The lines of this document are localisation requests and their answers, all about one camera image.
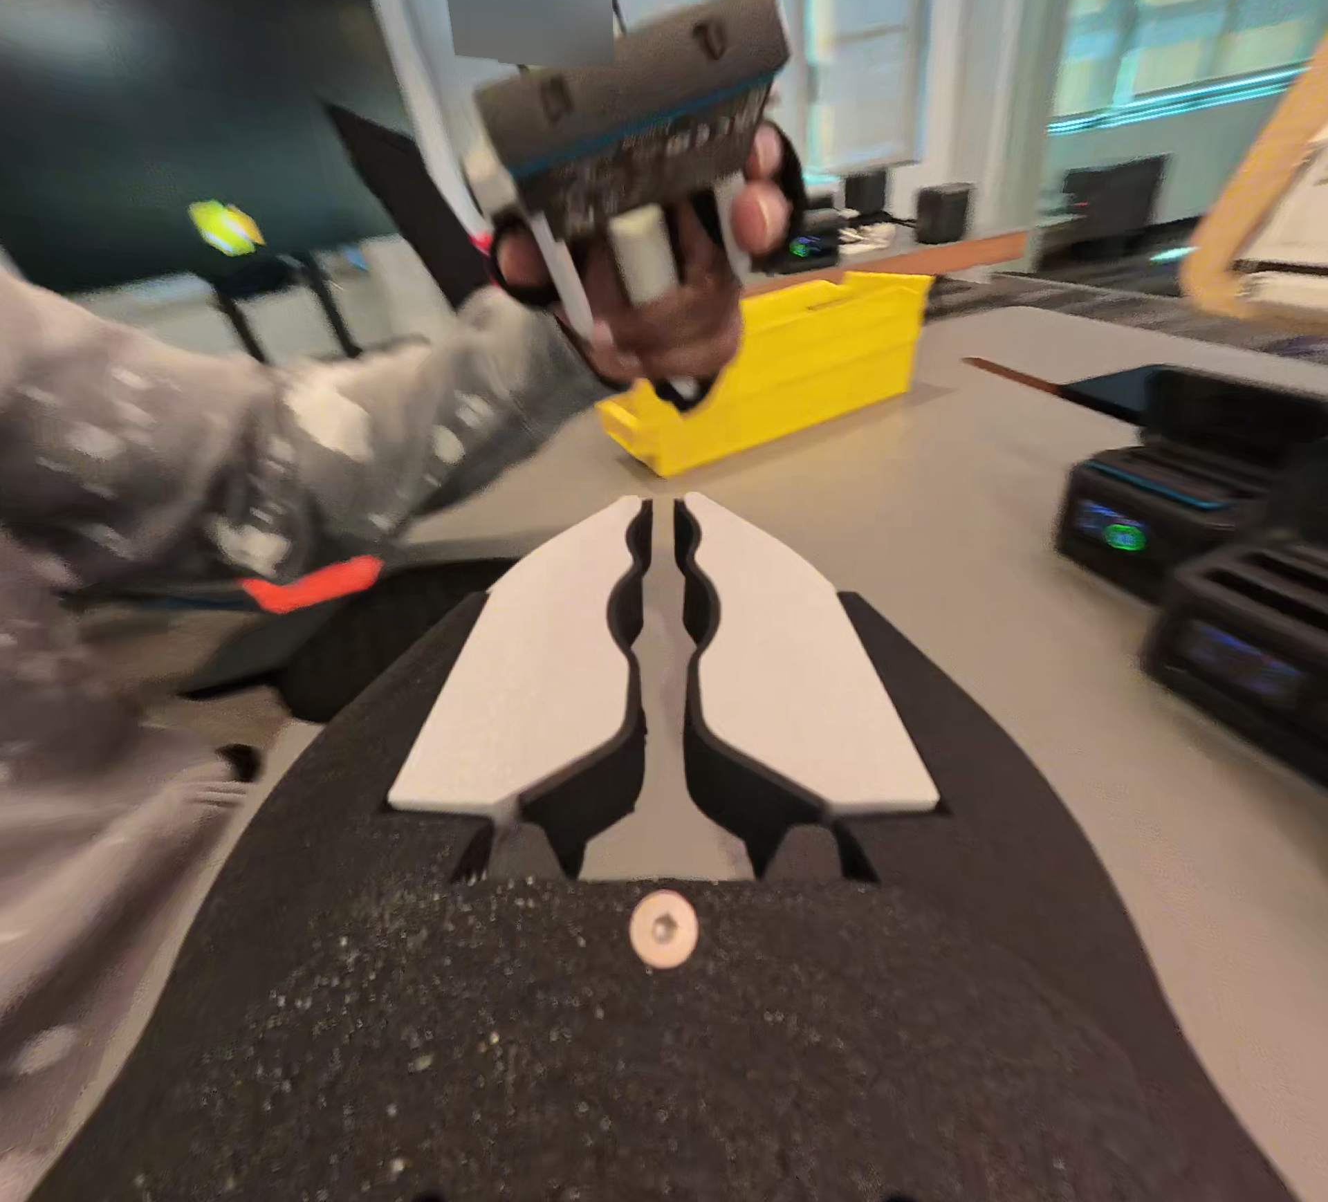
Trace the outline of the dark flat mat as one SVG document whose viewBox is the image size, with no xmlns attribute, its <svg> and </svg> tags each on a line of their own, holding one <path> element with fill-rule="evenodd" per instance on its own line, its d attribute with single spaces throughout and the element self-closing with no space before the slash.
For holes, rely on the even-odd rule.
<svg viewBox="0 0 1328 1202">
<path fill-rule="evenodd" d="M 1060 402 L 1083 408 L 1091 414 L 1111 417 L 1134 429 L 1142 425 L 1152 382 L 1156 376 L 1171 371 L 1171 367 L 1163 363 L 1150 363 L 1091 378 L 1054 382 L 982 357 L 964 357 L 961 363 L 1000 380 L 1007 380 L 1027 390 L 1035 390 L 1039 394 L 1058 398 Z"/>
</svg>

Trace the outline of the black battery blue stripe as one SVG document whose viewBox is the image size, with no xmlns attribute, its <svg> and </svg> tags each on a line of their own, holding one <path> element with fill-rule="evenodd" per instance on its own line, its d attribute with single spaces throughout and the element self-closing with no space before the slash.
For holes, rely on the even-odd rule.
<svg viewBox="0 0 1328 1202">
<path fill-rule="evenodd" d="M 779 0 L 701 0 L 617 35 L 608 64 L 479 86 L 467 187 L 491 220 L 539 216 L 557 242 L 670 207 L 744 170 L 787 58 Z"/>
<path fill-rule="evenodd" d="M 1247 492 L 1234 488 L 1226 480 L 1193 476 L 1146 460 L 1107 460 L 1103 456 L 1093 456 L 1083 460 L 1081 468 L 1195 511 L 1228 511 L 1249 499 Z"/>
</svg>

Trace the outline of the wooden work table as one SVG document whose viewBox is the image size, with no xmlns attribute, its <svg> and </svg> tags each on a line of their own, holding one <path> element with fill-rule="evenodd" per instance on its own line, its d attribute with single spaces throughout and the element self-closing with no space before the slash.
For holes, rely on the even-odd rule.
<svg viewBox="0 0 1328 1202">
<path fill-rule="evenodd" d="M 781 277 L 781 285 L 805 281 L 838 283 L 845 273 L 890 273 L 925 277 L 962 277 L 1025 259 L 1037 230 L 1003 230 L 968 236 L 953 244 L 918 244 L 906 230 L 894 230 L 883 246 L 840 246 L 838 257 L 816 269 Z"/>
</svg>

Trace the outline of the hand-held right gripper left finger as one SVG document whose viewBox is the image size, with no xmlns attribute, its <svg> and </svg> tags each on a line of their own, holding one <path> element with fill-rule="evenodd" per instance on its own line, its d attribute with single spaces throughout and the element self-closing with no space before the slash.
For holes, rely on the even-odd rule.
<svg viewBox="0 0 1328 1202">
<path fill-rule="evenodd" d="M 629 737 L 650 527 L 652 503 L 621 495 L 489 587 L 389 810 L 512 821 Z"/>
</svg>

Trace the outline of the black honeycomb cushion pad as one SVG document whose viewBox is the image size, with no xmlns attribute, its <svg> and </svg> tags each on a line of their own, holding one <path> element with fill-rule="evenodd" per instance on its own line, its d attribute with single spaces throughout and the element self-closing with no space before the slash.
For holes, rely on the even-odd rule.
<svg viewBox="0 0 1328 1202">
<path fill-rule="evenodd" d="M 512 556 L 393 568 L 340 603 L 268 679 L 297 722 L 325 724 L 473 593 L 516 564 Z"/>
</svg>

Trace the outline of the large black screen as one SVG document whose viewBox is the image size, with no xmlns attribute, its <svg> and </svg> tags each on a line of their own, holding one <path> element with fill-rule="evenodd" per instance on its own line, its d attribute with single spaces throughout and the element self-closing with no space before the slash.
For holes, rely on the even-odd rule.
<svg viewBox="0 0 1328 1202">
<path fill-rule="evenodd" d="M 1 252 L 83 294 L 237 263 L 200 201 L 278 253 L 389 236 L 329 103 L 413 131 L 374 0 L 1 0 Z"/>
</svg>

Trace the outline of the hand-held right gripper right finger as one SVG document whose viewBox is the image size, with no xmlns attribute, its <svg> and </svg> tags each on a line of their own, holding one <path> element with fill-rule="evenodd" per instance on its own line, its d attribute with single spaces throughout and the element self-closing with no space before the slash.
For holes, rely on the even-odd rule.
<svg viewBox="0 0 1328 1202">
<path fill-rule="evenodd" d="M 684 494 L 699 724 L 828 815 L 935 812 L 937 788 L 834 585 L 779 538 Z"/>
</svg>

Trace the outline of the person's grey mottled clothing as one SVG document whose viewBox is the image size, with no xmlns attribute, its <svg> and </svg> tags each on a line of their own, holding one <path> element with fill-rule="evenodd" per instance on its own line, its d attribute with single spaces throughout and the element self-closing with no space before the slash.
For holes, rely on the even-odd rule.
<svg viewBox="0 0 1328 1202">
<path fill-rule="evenodd" d="M 141 722 L 1 579 L 1 1198 L 30 1190 L 258 755 Z"/>
</svg>

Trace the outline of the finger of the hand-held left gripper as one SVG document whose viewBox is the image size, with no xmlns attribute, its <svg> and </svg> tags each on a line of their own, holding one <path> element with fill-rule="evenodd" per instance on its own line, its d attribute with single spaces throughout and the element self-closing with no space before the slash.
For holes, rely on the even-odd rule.
<svg viewBox="0 0 1328 1202">
<path fill-rule="evenodd" d="M 539 209 L 518 209 L 518 302 L 553 314 L 578 347 L 588 347 L 594 316 L 572 250 Z"/>
<path fill-rule="evenodd" d="M 678 287 L 664 209 L 641 205 L 608 220 L 608 246 L 629 304 L 652 304 Z"/>
</svg>

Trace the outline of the wooden instruction board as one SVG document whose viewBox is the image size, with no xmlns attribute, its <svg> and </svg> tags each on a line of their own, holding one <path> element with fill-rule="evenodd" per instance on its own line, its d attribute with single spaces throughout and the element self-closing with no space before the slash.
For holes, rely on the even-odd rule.
<svg viewBox="0 0 1328 1202">
<path fill-rule="evenodd" d="M 1183 296 L 1204 314 L 1325 335 L 1325 43 L 1191 236 Z"/>
</svg>

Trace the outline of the yellow plastic bin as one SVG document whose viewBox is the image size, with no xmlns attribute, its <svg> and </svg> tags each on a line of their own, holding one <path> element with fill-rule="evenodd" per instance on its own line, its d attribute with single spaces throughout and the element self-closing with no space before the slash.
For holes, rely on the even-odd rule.
<svg viewBox="0 0 1328 1202">
<path fill-rule="evenodd" d="M 742 347 L 697 408 L 639 382 L 598 406 L 600 425 L 656 478 L 678 478 L 904 396 L 931 285 L 853 271 L 746 298 Z"/>
</svg>

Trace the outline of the person's left hand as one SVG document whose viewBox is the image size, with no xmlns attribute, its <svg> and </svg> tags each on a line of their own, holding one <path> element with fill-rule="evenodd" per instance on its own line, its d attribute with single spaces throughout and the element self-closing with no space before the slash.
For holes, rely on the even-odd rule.
<svg viewBox="0 0 1328 1202">
<path fill-rule="evenodd" d="M 766 119 L 754 133 L 742 187 L 727 211 L 734 248 L 756 275 L 777 265 L 801 230 L 803 214 L 801 160 L 787 134 Z M 629 296 L 608 236 L 569 246 L 592 316 L 592 330 L 578 345 L 610 384 L 711 382 L 740 347 L 746 279 L 725 253 L 711 193 L 674 205 L 664 234 L 674 277 L 649 302 Z"/>
</svg>

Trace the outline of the black battery charger case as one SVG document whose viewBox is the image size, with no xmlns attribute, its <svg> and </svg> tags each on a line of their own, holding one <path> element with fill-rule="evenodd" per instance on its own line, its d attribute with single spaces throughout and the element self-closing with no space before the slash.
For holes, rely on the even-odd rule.
<svg viewBox="0 0 1328 1202">
<path fill-rule="evenodd" d="M 1169 575 L 1142 671 L 1273 761 L 1325 786 L 1325 544 L 1232 542 Z"/>
<path fill-rule="evenodd" d="M 1054 531 L 1060 556 L 1150 605 L 1177 566 L 1255 527 L 1282 472 L 1325 437 L 1321 396 L 1169 367 L 1150 386 L 1134 443 L 1087 458 L 1146 460 L 1226 480 L 1249 499 L 1228 511 L 1195 511 L 1097 476 L 1079 460 Z"/>
</svg>

